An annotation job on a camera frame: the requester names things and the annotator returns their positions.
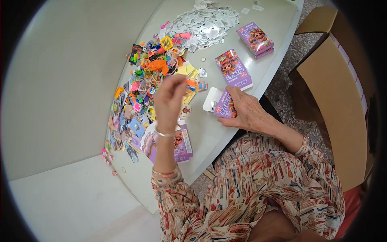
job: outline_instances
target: wrinkled hand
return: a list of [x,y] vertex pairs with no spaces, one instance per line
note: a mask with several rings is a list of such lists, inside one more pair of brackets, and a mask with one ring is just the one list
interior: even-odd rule
[[238,112],[236,118],[218,118],[226,127],[236,127],[252,132],[271,135],[277,120],[266,113],[256,97],[242,92],[238,87],[226,87]]
[[163,134],[173,134],[177,119],[182,111],[182,99],[187,87],[186,76],[167,77],[154,95],[157,130]]

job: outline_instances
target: bracelet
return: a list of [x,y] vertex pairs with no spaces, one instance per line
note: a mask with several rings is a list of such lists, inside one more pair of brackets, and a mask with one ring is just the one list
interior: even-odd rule
[[156,131],[156,133],[157,133],[158,135],[163,136],[163,137],[174,137],[174,136],[175,136],[175,134],[163,134],[163,133],[160,133],[160,132],[157,130],[157,128],[155,128],[155,131]]

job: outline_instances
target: patterned blouse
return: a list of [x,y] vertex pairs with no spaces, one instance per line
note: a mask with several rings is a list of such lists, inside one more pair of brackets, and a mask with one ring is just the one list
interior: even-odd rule
[[200,204],[176,166],[152,173],[161,217],[161,241],[246,241],[270,210],[282,208],[298,232],[333,239],[344,219],[339,179],[321,152],[304,136],[292,155],[269,136],[247,133],[218,158],[216,175]]

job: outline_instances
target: cardboard box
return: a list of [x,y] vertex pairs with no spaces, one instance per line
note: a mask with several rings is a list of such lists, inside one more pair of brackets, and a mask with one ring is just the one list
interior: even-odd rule
[[374,160],[366,121],[375,89],[366,54],[358,41],[364,31],[354,31],[333,7],[313,9],[295,34],[323,35],[289,73],[296,118],[317,122],[324,143],[333,151],[344,192],[363,183]]

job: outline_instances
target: tiled floor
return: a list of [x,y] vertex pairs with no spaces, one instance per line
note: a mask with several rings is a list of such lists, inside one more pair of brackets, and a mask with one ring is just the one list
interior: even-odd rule
[[[302,23],[304,18],[313,8],[325,5],[330,5],[329,0],[305,0],[298,24]],[[289,49],[286,52],[286,55],[281,65],[279,66],[277,73],[267,88],[265,95],[277,110],[283,122],[287,126],[294,128],[300,133],[308,136],[311,141],[320,148],[324,154],[325,159],[333,164],[332,151],[325,147],[316,123],[295,119],[291,98],[288,94],[288,88],[291,85],[288,73],[294,68],[294,66],[296,66],[302,57],[308,53],[311,47],[319,39],[320,35],[321,34],[318,33],[311,33],[293,37]],[[207,170],[212,174],[215,174],[215,170],[212,168],[212,165],[210,165]],[[211,181],[209,177],[211,177],[211,175],[208,173],[207,176],[202,174],[192,184],[192,188],[198,194],[200,201],[203,200],[204,193],[207,190],[209,182]]]

